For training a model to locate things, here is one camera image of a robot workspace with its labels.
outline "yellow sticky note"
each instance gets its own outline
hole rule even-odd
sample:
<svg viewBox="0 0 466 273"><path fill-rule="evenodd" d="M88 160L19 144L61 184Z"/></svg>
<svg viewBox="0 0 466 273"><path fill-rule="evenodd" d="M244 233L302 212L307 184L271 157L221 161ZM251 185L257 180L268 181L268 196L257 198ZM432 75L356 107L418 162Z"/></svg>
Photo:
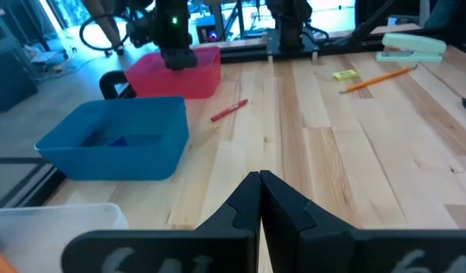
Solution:
<svg viewBox="0 0 466 273"><path fill-rule="evenodd" d="M336 72L333 74L333 76L337 79L337 80L347 80L347 79L352 79L352 78L355 78L355 77L359 77L359 74L357 74L357 72L355 72L354 70L347 70L347 71L340 71L340 72Z"/></svg>

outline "wooden table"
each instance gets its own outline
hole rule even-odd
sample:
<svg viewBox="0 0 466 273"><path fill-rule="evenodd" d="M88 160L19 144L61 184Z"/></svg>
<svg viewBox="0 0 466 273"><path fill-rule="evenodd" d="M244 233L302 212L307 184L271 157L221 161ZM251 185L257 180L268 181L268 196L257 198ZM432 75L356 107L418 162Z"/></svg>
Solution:
<svg viewBox="0 0 466 273"><path fill-rule="evenodd" d="M190 140L173 177L67 181L49 204L114 202L132 229L193 229L267 169L358 228L466 228L466 54L449 47L442 63L339 94L405 65L374 53L223 65L216 94L187 102ZM361 77L333 79L347 69ZM248 105L209 121L240 99Z"/></svg>

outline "red bin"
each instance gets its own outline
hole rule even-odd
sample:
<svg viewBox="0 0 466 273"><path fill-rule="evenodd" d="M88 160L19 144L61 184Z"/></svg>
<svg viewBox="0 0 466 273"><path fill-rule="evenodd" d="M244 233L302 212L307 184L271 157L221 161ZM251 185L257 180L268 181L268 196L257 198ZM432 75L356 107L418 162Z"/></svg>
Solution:
<svg viewBox="0 0 466 273"><path fill-rule="evenodd" d="M193 49L197 67L171 71L165 67L160 52L141 57L125 72L137 97L182 96L184 99L206 99L220 82L220 49Z"/></svg>

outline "mint green stapler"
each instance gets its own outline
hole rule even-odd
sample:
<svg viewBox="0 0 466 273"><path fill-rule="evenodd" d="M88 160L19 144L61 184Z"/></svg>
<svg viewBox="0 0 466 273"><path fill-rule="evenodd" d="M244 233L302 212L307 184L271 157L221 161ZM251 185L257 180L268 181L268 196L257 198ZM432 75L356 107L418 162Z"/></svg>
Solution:
<svg viewBox="0 0 466 273"><path fill-rule="evenodd" d="M441 62L446 51L443 41L402 33L386 33L383 45L400 51L378 52L377 61Z"/></svg>

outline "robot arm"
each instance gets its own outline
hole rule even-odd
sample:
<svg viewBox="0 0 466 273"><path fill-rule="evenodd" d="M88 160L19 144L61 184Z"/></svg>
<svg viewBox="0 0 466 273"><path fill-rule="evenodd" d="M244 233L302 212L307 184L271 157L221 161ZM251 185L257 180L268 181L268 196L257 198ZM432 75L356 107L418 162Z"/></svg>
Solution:
<svg viewBox="0 0 466 273"><path fill-rule="evenodd" d="M144 14L127 24L127 34L135 47L153 42L171 70L197 66L197 58L189 47L192 37L187 0L155 0L155 8Z"/></svg>

